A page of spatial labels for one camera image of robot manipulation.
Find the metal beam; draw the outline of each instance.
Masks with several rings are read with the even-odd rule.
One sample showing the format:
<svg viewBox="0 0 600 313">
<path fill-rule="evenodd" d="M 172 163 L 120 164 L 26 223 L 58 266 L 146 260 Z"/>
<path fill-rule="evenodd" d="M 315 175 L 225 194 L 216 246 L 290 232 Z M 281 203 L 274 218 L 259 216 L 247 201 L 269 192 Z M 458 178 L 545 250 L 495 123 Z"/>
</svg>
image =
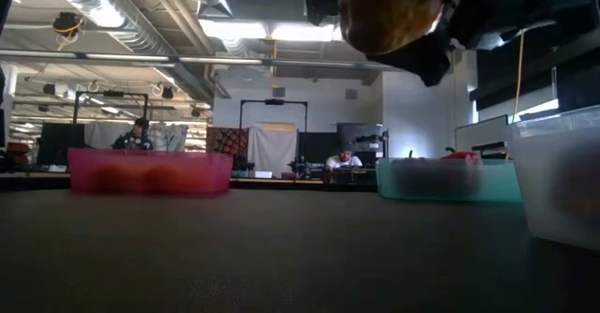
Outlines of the metal beam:
<svg viewBox="0 0 600 313">
<path fill-rule="evenodd" d="M 400 71 L 400 69 L 367 62 L 343 62 L 305 59 L 261 59 L 231 58 L 208 55 L 141 55 L 107 54 L 84 52 L 50 52 L 29 50 L 0 50 L 0 59 L 16 62 L 52 62 L 73 65 L 134 66 L 153 67 L 156 64 L 174 66 L 187 65 L 229 65 L 229 66 L 283 66 L 320 67 L 332 69 Z"/>
</svg>

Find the orange object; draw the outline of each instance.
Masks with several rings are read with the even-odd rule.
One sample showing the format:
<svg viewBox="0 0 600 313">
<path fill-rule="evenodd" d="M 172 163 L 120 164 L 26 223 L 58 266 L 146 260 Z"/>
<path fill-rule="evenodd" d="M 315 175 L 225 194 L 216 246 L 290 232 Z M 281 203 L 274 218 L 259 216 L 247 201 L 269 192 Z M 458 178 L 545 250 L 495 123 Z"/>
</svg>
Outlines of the orange object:
<svg viewBox="0 0 600 313">
<path fill-rule="evenodd" d="M 339 0 L 341 34 L 366 54 L 393 52 L 424 36 L 442 0 Z"/>
</svg>

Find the teal plastic bin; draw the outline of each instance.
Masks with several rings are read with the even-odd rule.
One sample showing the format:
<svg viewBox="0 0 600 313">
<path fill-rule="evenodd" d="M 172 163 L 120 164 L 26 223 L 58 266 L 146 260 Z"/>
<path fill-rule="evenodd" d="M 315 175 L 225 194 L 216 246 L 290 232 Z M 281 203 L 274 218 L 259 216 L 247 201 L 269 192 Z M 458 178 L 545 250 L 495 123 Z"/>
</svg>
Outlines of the teal plastic bin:
<svg viewBox="0 0 600 313">
<path fill-rule="evenodd" d="M 384 158 L 377 165 L 379 193 L 389 199 L 522 202 L 515 165 L 483 160 Z"/>
</svg>

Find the man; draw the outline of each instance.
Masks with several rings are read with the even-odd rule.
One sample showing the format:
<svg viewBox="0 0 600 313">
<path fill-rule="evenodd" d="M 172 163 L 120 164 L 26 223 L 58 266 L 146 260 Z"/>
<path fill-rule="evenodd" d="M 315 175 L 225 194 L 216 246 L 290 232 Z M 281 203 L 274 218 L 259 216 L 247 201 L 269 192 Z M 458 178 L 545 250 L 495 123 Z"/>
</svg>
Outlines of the man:
<svg viewBox="0 0 600 313">
<path fill-rule="evenodd" d="M 143 117 L 135 120 L 133 129 L 119 136 L 112 145 L 112 149 L 153 150 L 154 147 L 146 135 L 149 126 L 150 123 Z"/>
<path fill-rule="evenodd" d="M 362 166 L 363 166 L 363 162 L 361 162 L 360 159 L 358 159 L 358 157 L 353 156 L 353 152 L 352 152 L 352 150 L 349 150 L 349 148 L 342 148 L 342 150 L 340 150 L 339 154 L 329 157 L 329 159 L 327 159 L 327 162 L 325 163 L 325 168 L 328 171 L 331 171 L 333 169 L 337 169 L 340 167 L 362 167 Z"/>
</svg>

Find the clear plastic bin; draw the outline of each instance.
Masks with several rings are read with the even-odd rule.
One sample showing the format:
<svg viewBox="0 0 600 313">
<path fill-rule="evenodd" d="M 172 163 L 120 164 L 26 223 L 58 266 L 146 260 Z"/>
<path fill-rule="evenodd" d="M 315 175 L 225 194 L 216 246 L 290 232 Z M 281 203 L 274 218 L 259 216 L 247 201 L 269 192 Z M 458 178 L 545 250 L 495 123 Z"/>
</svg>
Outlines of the clear plastic bin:
<svg viewBox="0 0 600 313">
<path fill-rule="evenodd" d="M 390 199 L 521 202 L 515 166 L 503 160 L 385 158 L 377 165 L 379 193 Z"/>
<path fill-rule="evenodd" d="M 531 233 L 600 250 L 600 108 L 520 122 L 510 133 Z"/>
<path fill-rule="evenodd" d="M 202 195 L 229 189 L 233 160 L 221 154 L 69 149 L 71 189 Z"/>
</svg>

